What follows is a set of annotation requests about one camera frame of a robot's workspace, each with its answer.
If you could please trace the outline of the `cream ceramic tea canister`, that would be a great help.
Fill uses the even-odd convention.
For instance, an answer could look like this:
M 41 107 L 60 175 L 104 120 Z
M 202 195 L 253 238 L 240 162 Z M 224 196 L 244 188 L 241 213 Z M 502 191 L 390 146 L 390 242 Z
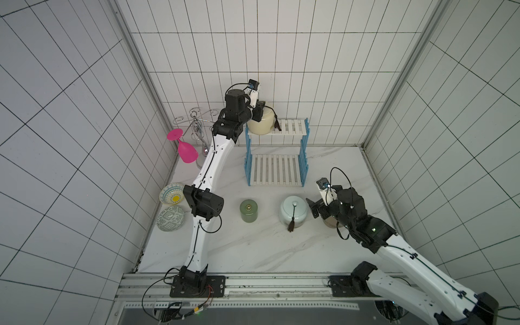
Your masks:
M 276 111 L 269 106 L 264 106 L 260 121 L 251 119 L 247 126 L 254 135 L 267 135 L 274 130 L 282 131 Z

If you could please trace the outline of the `brown ceramic tea canister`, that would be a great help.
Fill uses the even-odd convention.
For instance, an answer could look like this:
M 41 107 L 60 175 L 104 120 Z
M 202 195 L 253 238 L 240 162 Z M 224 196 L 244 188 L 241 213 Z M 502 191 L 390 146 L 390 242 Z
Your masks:
M 335 229 L 337 227 L 337 220 L 334 217 L 328 217 L 324 219 L 323 222 L 329 228 Z

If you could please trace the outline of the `light blue tea canister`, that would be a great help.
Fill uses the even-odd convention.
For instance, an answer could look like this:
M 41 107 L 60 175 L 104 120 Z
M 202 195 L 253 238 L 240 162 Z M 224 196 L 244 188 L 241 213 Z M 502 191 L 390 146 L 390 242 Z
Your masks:
M 287 227 L 289 232 L 293 232 L 304 224 L 307 219 L 308 206 L 305 200 L 299 196 L 288 196 L 280 205 L 279 220 Z

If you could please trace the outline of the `green ceramic tea canister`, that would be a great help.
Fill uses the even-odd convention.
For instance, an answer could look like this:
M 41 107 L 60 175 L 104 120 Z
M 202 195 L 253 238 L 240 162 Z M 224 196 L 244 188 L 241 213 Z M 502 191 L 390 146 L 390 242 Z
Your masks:
M 252 199 L 246 199 L 240 204 L 241 218 L 246 223 L 253 223 L 258 218 L 258 204 Z

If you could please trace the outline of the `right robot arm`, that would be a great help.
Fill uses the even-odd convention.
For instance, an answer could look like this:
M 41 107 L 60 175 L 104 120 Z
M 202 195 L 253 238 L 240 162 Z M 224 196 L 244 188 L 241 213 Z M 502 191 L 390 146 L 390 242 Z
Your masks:
M 415 287 L 394 280 L 369 262 L 350 274 L 353 292 L 385 298 L 428 324 L 495 324 L 498 302 L 486 292 L 476 293 L 452 279 L 382 219 L 369 215 L 364 199 L 352 187 L 318 181 L 319 201 L 309 200 L 314 217 L 333 217 L 358 244 L 395 265 Z

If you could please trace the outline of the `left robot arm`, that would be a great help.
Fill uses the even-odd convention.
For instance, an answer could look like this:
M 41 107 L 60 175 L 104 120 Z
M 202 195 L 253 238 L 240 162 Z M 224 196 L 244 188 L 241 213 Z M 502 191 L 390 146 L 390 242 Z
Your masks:
M 260 121 L 263 105 L 258 105 L 259 92 L 229 89 L 225 94 L 226 106 L 212 126 L 209 156 L 193 184 L 184 187 L 184 197 L 191 208 L 193 219 L 192 240 L 186 263 L 174 277 L 171 296 L 204 296 L 209 291 L 207 280 L 207 237 L 214 234 L 210 227 L 221 219 L 224 199 L 215 193 L 217 181 L 226 160 L 252 119 Z

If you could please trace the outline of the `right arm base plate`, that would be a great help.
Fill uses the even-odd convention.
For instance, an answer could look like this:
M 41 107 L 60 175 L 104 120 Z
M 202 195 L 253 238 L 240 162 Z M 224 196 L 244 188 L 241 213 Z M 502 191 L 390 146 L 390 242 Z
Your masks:
M 337 298 L 377 297 L 364 280 L 349 275 L 329 276 L 327 285 Z

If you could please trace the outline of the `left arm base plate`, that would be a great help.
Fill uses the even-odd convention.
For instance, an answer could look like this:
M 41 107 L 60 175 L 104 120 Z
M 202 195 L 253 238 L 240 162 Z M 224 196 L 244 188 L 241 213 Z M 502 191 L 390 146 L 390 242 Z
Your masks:
M 224 296 L 226 288 L 225 276 L 202 276 L 196 280 L 186 280 L 177 276 L 172 284 L 169 296 L 171 298 L 203 298 Z

